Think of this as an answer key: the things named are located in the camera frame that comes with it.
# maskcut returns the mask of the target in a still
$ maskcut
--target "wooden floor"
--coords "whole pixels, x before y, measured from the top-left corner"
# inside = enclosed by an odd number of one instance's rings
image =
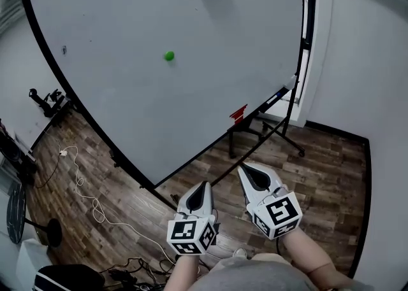
[[[253,128],[261,130],[261,122]],[[61,147],[76,145],[79,150],[76,163],[84,185],[78,192],[97,197],[106,217],[113,223],[125,222],[149,238],[161,243],[168,253],[174,253],[166,244],[166,226],[173,211],[151,196],[121,168],[114,168],[109,148],[84,118],[76,112],[68,115],[62,128],[48,131]],[[333,259],[338,270],[348,272],[354,258],[363,218],[365,198],[365,157],[363,146],[346,139],[308,128],[289,127],[288,136],[306,149],[301,158],[298,152],[278,136],[270,138],[250,161],[272,166],[282,181],[296,196],[304,216],[301,227],[319,243]],[[244,132],[235,134],[238,155],[245,153],[257,137]],[[54,170],[58,144],[52,136],[44,135],[34,150],[38,161],[36,184],[45,182]],[[164,258],[160,249],[134,233],[129,227],[97,223],[92,217],[92,199],[75,193],[76,150],[61,157],[59,166],[46,187],[30,189],[27,202],[31,218],[46,224],[58,218],[62,225],[63,241],[50,254],[52,260],[62,264],[83,263],[97,271],[113,264],[126,263],[128,257],[143,257],[153,268]],[[182,195],[187,189],[203,180],[213,180],[226,170],[232,160],[228,157],[228,139],[217,143],[193,161],[158,191],[170,199],[170,194]],[[221,223],[217,246],[209,252],[225,258],[240,247],[249,255],[259,252],[276,252],[275,241],[265,239],[245,214],[244,197],[237,173],[233,172],[214,187],[215,207]],[[98,220],[101,216],[95,213]],[[46,237],[40,231],[41,239]],[[289,258],[280,245],[284,257]],[[210,266],[218,260],[205,256]],[[150,281],[142,271],[136,277]]]

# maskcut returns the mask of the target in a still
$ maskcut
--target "green ball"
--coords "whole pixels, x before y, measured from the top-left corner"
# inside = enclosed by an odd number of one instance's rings
[[[172,61],[174,59],[174,52],[173,51],[167,51],[164,54],[164,59],[166,59],[167,61]]]

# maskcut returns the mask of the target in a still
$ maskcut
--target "black tripod stand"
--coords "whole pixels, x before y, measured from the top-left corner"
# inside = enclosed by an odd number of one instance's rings
[[[297,145],[292,139],[288,138],[286,136],[286,132],[288,130],[288,125],[289,125],[289,120],[290,120],[290,116],[292,114],[292,109],[293,109],[293,104],[295,103],[295,97],[296,97],[296,91],[298,88],[298,76],[296,76],[296,82],[295,82],[295,86],[292,89],[291,92],[291,98],[289,101],[289,108],[288,108],[288,112],[286,114],[285,119],[283,120],[283,130],[282,132],[279,132],[278,130],[275,130],[274,133],[276,133],[276,135],[282,137],[284,140],[286,140],[290,145],[292,145],[293,147],[297,148],[299,150],[299,156],[304,157],[305,156],[305,150],[300,147],[299,145]],[[256,111],[251,117],[249,118],[245,118],[242,122],[240,122],[239,124],[237,124],[236,126],[234,126],[230,131],[229,131],[229,157],[231,159],[234,159],[235,157],[237,157],[234,153],[234,142],[233,142],[233,136],[234,136],[234,132],[248,132],[249,134],[253,134],[256,135],[258,137],[258,141],[265,141],[263,140],[263,138],[265,137],[265,132],[268,129],[274,130],[274,127],[272,127],[270,124],[266,123],[265,121],[262,122],[262,132],[258,132],[255,131],[254,129],[251,129],[249,126],[251,125],[252,120],[254,119],[254,117],[256,117],[259,113],[264,113],[267,109],[269,109],[270,107],[272,107],[272,105],[274,105],[277,101],[279,101],[280,99],[282,99],[282,97],[288,92],[288,89],[284,89],[283,91],[279,91],[276,95],[278,95],[278,97],[276,97],[273,102],[270,103],[266,103],[264,105],[261,106],[261,108]]]

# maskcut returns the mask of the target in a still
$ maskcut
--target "black cable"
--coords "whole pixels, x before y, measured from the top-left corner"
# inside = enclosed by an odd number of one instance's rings
[[[174,264],[171,264],[171,267],[170,267],[167,271],[166,271],[166,270],[163,268],[163,266],[161,265],[162,262],[168,262],[168,261],[169,261],[168,259],[162,259],[162,260],[160,260],[159,266],[160,266],[160,269],[161,269],[163,272],[165,272],[166,274],[171,274],[171,273],[169,273],[169,272],[173,269]]]
[[[109,271],[110,269],[113,269],[113,268],[115,268],[115,267],[125,268],[125,267],[129,266],[130,262],[131,262],[132,260],[134,260],[134,259],[139,259],[139,257],[130,257],[130,258],[127,259],[127,263],[126,263],[125,265],[115,264],[115,265],[113,265],[112,267],[109,267],[109,268],[107,268],[107,269],[104,269],[103,271],[100,271],[99,274],[105,273],[105,272],[107,272],[107,271]]]
[[[276,238],[276,252],[281,256],[281,251],[279,250],[279,237]]]
[[[218,222],[218,211],[217,211],[217,209],[216,209],[216,208],[214,208],[214,210],[215,210],[215,212],[217,213],[217,217],[215,218],[215,222],[214,222],[214,224],[217,224],[217,222]]]
[[[153,275],[153,271],[154,271],[156,274],[160,274],[161,272],[152,270],[152,269],[150,268],[149,264],[146,263],[143,259],[139,259],[139,265],[140,265],[140,267],[142,267],[142,268],[144,268],[144,269],[146,270],[147,275],[150,276],[150,278],[153,280],[153,284],[156,286],[156,285],[157,285],[157,281],[156,281],[156,278],[155,278],[154,275]]]
[[[57,164],[55,165],[54,170],[52,171],[51,175],[48,177],[48,179],[46,180],[46,182],[45,182],[42,186],[39,186],[39,187],[36,186],[36,185],[34,185],[35,188],[41,189],[41,188],[45,187],[45,185],[51,180],[52,176],[54,175],[55,171],[57,170],[57,167],[58,167],[58,164],[59,164],[59,157],[60,157],[60,156],[58,155]]]
[[[140,266],[138,269],[135,269],[134,271],[129,271],[129,273],[135,273],[135,272],[138,272],[138,271],[140,271],[142,268],[143,268],[143,267],[142,267],[142,266]]]
[[[157,274],[157,275],[170,275],[171,273],[169,273],[168,271],[163,270],[163,272],[161,271],[156,271],[155,269],[152,269],[150,267],[150,265],[148,263],[146,263],[146,261],[144,261],[143,259],[139,260],[140,262],[144,262],[147,266],[147,269],[149,271],[152,271],[152,273]]]
[[[200,265],[204,266],[206,269],[208,269],[208,271],[211,271],[211,268],[209,268],[209,266],[206,263],[204,263],[201,259],[199,261]]]

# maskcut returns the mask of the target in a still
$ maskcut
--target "gray shirt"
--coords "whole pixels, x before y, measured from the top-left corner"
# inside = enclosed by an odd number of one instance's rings
[[[189,291],[310,291],[317,290],[298,269],[278,262],[243,260],[200,278]],[[359,282],[347,290],[373,290]]]

